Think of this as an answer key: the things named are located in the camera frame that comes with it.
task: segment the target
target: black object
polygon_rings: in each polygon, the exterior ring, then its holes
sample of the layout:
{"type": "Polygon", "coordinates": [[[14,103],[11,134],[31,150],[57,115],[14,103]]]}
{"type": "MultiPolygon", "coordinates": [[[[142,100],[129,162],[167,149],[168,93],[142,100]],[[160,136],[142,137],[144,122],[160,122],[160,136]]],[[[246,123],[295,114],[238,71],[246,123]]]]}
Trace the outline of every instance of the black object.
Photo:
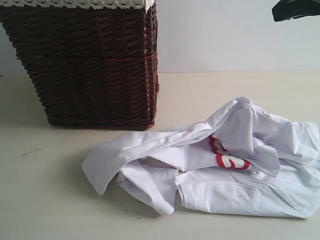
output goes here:
{"type": "Polygon", "coordinates": [[[320,0],[281,0],[272,14],[275,22],[320,15],[320,0]]]}

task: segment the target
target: clothing pile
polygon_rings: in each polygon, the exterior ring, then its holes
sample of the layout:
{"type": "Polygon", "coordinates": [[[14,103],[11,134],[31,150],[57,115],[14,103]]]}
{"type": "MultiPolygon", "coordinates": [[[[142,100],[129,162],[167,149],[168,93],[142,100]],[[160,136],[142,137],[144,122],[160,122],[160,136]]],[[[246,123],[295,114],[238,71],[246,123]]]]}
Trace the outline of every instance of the clothing pile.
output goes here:
{"type": "Polygon", "coordinates": [[[204,122],[131,132],[92,150],[82,169],[99,195],[117,175],[161,215],[208,213],[309,218],[320,205],[320,137],[313,122],[268,114],[236,98],[204,122]]]}

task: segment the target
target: white wall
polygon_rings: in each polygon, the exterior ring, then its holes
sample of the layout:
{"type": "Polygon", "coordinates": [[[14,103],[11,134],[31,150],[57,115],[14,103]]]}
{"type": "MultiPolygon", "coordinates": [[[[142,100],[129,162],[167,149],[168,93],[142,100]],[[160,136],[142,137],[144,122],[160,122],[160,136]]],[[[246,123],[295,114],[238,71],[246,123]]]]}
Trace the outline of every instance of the white wall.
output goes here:
{"type": "MultiPolygon", "coordinates": [[[[320,69],[320,16],[274,22],[277,2],[157,0],[159,72],[320,69]]],[[[0,29],[0,74],[12,73],[24,70],[0,29]]]]}

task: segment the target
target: basket weave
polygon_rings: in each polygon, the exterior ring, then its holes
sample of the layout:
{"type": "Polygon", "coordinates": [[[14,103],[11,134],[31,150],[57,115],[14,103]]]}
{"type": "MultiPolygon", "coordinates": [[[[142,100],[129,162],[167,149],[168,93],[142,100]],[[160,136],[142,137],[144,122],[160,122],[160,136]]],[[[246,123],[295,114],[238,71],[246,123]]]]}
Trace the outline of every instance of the basket weave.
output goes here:
{"type": "Polygon", "coordinates": [[[146,130],[158,92],[156,6],[0,7],[48,122],[146,130]]]}

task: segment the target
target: crumpled clothing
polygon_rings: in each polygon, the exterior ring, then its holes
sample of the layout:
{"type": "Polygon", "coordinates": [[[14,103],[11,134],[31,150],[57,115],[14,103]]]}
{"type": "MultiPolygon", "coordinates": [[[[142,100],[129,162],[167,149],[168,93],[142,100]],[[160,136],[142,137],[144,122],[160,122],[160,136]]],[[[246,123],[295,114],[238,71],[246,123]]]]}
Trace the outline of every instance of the crumpled clothing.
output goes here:
{"type": "Polygon", "coordinates": [[[118,173],[124,190],[161,215],[174,212],[177,190],[184,207],[208,213],[305,219],[320,205],[317,125],[245,97],[203,122],[101,144],[82,169],[101,196],[118,173]]]}

